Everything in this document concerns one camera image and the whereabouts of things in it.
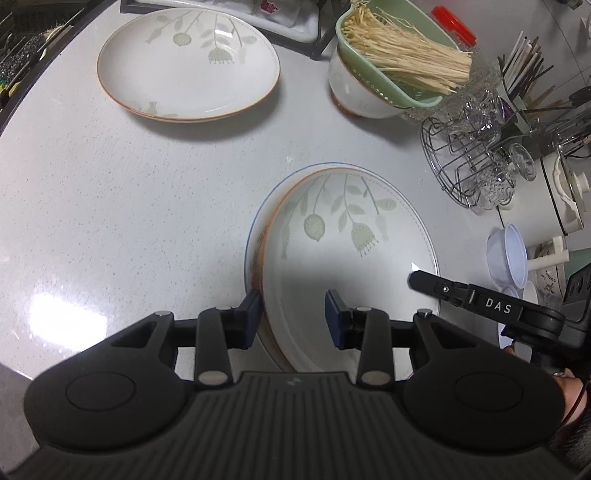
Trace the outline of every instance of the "person's hand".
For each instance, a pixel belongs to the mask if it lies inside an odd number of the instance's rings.
[[[515,350],[513,350],[513,347],[511,346],[506,346],[503,348],[503,351],[509,353],[510,355],[515,355]],[[564,413],[562,415],[564,420],[564,418],[569,414],[570,409],[573,408],[574,403],[577,401],[577,397],[581,392],[581,388],[583,388],[583,382],[580,378],[576,378],[569,368],[565,368],[564,373],[561,375],[553,375],[552,378],[556,380],[556,383],[558,383],[558,386],[564,395]],[[577,405],[577,409],[574,411],[566,424],[568,425],[577,420],[583,413],[583,410],[586,406],[587,391],[583,393],[583,398],[581,398],[579,405]]]

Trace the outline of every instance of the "speckled countertop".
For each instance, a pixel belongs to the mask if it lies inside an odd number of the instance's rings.
[[[118,3],[100,14],[0,137],[0,362],[34,377],[155,310],[190,318],[238,304],[259,205],[286,175],[322,161],[392,182],[423,219],[441,273],[491,286],[496,213],[477,216],[441,191],[416,128],[343,116],[327,61],[277,47],[281,77],[265,102],[208,124],[162,124],[120,108],[96,78],[101,46],[130,18]],[[231,357],[237,371],[274,368],[258,342]],[[181,354],[177,371],[190,367]]]

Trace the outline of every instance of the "stack of plates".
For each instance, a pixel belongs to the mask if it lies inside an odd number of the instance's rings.
[[[439,274],[415,210],[386,180],[346,164],[321,164],[282,181],[261,206],[245,258],[247,287],[262,290],[267,321],[259,336],[284,370],[346,371],[358,351],[336,349],[324,319],[335,288],[349,306],[385,310],[411,321],[437,300],[410,290],[413,270]],[[394,349],[397,379],[412,373],[408,352]]]

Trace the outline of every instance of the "green colander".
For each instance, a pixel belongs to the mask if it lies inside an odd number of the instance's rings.
[[[457,48],[456,43],[439,25],[408,0],[371,0],[368,5],[373,12],[378,13],[378,8],[381,8],[390,15],[408,20],[419,32],[437,43]],[[390,105],[399,108],[436,106],[443,98],[440,93],[419,90],[403,82],[391,80],[349,44],[343,36],[342,24],[353,10],[351,7],[336,23],[339,54],[349,71]]]

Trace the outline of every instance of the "plate with leaf pattern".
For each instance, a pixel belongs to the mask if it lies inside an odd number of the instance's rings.
[[[114,32],[100,51],[105,92],[127,110],[167,122],[234,115],[275,87],[280,65],[254,27],[206,8],[142,15]]]
[[[412,321],[439,302],[408,287],[414,270],[438,275],[431,239],[416,211],[386,180],[360,168],[328,168],[300,180],[275,210],[262,245],[265,312],[296,371],[346,371],[358,351],[336,349],[324,319],[335,288],[350,306],[370,306]],[[397,379],[412,373],[408,351],[394,349]]]

